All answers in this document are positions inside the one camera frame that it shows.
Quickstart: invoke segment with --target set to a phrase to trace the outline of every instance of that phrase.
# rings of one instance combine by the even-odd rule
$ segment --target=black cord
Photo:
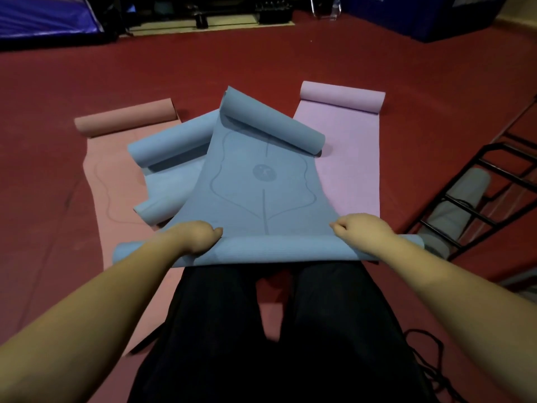
[[[440,393],[443,390],[447,390],[449,395],[452,397],[454,401],[460,402],[460,403],[468,403],[468,400],[464,399],[457,390],[453,387],[451,384],[451,381],[444,376],[442,373],[442,364],[444,359],[444,343],[436,338],[432,333],[425,331],[423,329],[409,329],[404,332],[405,340],[408,343],[408,335],[412,332],[416,332],[418,334],[423,334],[431,338],[434,343],[436,343],[438,347],[438,358],[437,358],[437,364],[436,366],[431,365],[429,362],[427,362],[425,359],[423,359],[423,356],[420,355],[418,351],[416,351],[412,346],[410,349],[417,357],[418,365],[420,365],[421,369],[425,373],[426,377],[437,386],[433,387],[434,393]]]

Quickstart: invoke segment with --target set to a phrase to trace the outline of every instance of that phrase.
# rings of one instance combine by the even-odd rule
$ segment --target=dark blue container
[[[506,0],[341,0],[343,11],[431,42],[487,28]]]

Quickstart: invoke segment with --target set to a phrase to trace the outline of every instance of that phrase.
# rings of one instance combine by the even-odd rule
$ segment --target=forearm
[[[150,242],[0,347],[0,400],[85,401],[120,358],[177,250]]]
[[[396,236],[379,256],[482,369],[537,400],[536,305]]]

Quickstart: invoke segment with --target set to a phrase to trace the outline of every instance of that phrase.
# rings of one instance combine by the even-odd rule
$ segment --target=black pants
[[[277,344],[263,332],[258,265],[186,268],[129,403],[438,401],[361,263],[281,267],[293,288]]]

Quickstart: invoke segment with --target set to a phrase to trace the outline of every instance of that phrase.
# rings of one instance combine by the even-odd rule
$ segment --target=red floor
[[[102,270],[76,116],[171,97],[188,120],[218,107],[227,85],[290,116],[303,80],[386,91],[381,213],[400,229],[537,92],[530,33],[493,27],[422,44],[350,17],[300,21],[0,55],[0,342]],[[527,215],[457,263],[487,278],[534,263],[536,219]],[[370,267],[403,329],[446,341],[446,372],[467,400],[511,401],[399,278]],[[94,401],[124,401],[141,359],[120,362]]]

